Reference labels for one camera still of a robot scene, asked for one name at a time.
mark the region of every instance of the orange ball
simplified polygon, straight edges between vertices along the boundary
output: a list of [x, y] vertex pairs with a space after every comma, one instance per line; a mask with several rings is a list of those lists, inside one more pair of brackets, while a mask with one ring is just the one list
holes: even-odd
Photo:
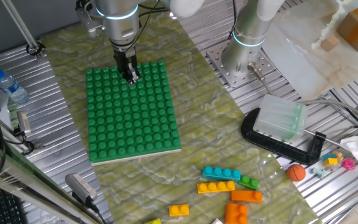
[[287, 175], [292, 181], [301, 181], [305, 178], [306, 171], [303, 166], [294, 164], [287, 169]]

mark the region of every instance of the transparent plastic container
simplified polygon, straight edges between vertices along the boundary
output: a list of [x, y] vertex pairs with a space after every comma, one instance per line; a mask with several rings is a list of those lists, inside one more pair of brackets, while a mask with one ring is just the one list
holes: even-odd
[[16, 79], [0, 69], [0, 88], [17, 104], [28, 102], [29, 96]]
[[307, 106], [265, 95], [259, 107], [254, 131], [260, 131], [287, 142], [295, 142], [302, 137], [309, 113]]

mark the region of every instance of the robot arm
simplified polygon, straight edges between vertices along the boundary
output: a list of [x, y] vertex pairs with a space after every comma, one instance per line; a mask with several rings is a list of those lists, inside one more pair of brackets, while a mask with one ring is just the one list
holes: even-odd
[[[101, 22], [92, 20], [86, 13], [90, 2], [76, 9], [77, 15], [91, 37], [100, 28], [109, 37], [114, 49], [118, 70], [128, 83], [133, 84], [141, 75], [137, 71], [136, 34], [139, 31], [139, 7], [144, 0], [95, 0], [95, 9]], [[178, 17], [192, 16], [204, 0], [159, 0]]]

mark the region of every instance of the marble-patterned mat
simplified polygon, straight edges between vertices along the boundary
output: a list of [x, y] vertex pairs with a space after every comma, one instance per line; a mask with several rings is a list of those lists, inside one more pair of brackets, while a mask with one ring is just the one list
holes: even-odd
[[[88, 147], [85, 70], [114, 65], [111, 44], [102, 33], [90, 39], [79, 24], [42, 42]], [[224, 220], [229, 193], [197, 194], [196, 185], [207, 182], [203, 166], [239, 169], [260, 180], [264, 199], [248, 205], [248, 223], [321, 223], [276, 158], [242, 138], [244, 115], [179, 22], [153, 14], [136, 46], [139, 62], [166, 61], [182, 152], [94, 167], [116, 223]], [[190, 205], [190, 216], [169, 219], [168, 205], [181, 203]]]

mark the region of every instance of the water bottle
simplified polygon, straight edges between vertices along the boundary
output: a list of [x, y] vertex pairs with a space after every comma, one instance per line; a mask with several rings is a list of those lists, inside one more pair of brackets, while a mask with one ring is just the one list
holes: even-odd
[[19, 85], [16, 79], [0, 69], [0, 88], [17, 104], [28, 102], [27, 92]]

